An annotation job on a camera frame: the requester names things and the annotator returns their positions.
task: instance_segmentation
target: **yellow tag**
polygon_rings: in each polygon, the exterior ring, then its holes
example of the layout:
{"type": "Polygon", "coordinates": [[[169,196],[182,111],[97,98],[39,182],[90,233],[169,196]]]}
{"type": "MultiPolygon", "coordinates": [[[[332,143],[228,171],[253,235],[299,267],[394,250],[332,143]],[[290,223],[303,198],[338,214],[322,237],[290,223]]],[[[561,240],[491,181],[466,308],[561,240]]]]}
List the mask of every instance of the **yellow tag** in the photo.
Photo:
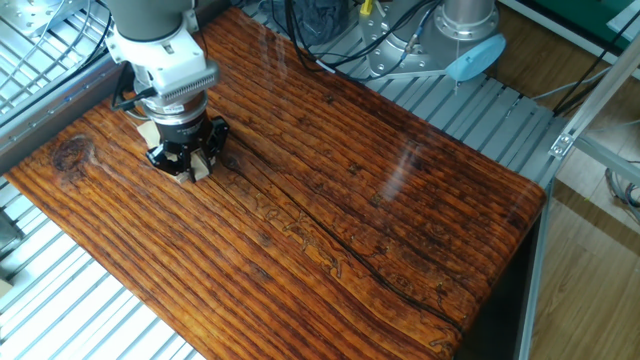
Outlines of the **yellow tag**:
{"type": "Polygon", "coordinates": [[[365,0],[364,4],[360,7],[360,14],[371,15],[373,10],[373,0],[365,0]]]}

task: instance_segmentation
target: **green panel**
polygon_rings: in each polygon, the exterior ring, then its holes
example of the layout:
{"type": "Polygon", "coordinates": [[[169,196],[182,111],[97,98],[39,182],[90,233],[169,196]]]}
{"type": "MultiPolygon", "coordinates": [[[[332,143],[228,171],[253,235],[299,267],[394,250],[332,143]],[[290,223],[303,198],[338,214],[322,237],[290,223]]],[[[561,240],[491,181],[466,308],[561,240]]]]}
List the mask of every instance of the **green panel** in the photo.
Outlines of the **green panel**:
{"type": "MultiPolygon", "coordinates": [[[[535,0],[534,2],[598,39],[608,42],[616,34],[607,27],[607,22],[629,6],[633,0],[535,0]]],[[[616,42],[621,49],[626,48],[628,44],[629,42],[625,39],[616,42]]]]}

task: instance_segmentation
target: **wooden floor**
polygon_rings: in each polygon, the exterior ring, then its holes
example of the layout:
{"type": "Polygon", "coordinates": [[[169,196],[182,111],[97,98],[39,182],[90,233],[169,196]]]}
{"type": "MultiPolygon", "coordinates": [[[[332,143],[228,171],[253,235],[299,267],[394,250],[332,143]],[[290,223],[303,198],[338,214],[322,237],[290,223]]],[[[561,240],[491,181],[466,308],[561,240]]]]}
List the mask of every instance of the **wooden floor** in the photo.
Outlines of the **wooden floor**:
{"type": "MultiPolygon", "coordinates": [[[[595,59],[510,9],[502,10],[509,45],[498,79],[525,95],[577,80],[595,59]]],[[[639,94],[638,81],[628,80],[591,127],[639,119],[639,94]]],[[[553,107],[560,96],[541,102],[553,107]]],[[[640,126],[588,135],[629,160],[640,159],[640,126]]],[[[558,173],[534,360],[640,358],[640,226],[611,197],[604,170],[576,150],[558,173]]]]}

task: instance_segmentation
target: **wooden board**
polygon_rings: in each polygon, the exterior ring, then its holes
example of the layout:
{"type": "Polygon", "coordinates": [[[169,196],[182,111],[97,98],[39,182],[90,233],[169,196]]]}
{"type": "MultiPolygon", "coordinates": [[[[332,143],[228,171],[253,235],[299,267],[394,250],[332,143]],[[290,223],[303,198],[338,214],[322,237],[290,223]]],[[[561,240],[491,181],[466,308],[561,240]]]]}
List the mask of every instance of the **wooden board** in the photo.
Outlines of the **wooden board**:
{"type": "Polygon", "coordinates": [[[206,357],[450,359],[544,191],[239,10],[205,36],[210,178],[156,171],[105,102],[9,181],[206,357]]]}

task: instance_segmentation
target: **blue cap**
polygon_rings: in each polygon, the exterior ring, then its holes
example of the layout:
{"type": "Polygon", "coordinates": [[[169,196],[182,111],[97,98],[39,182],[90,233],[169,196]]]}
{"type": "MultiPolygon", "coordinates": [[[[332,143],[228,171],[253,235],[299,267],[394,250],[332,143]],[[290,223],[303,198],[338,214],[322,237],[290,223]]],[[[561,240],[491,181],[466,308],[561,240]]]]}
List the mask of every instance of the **blue cap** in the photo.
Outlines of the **blue cap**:
{"type": "Polygon", "coordinates": [[[507,46],[502,34],[494,35],[476,45],[447,66],[445,71],[456,81],[467,81],[485,71],[507,46]]]}

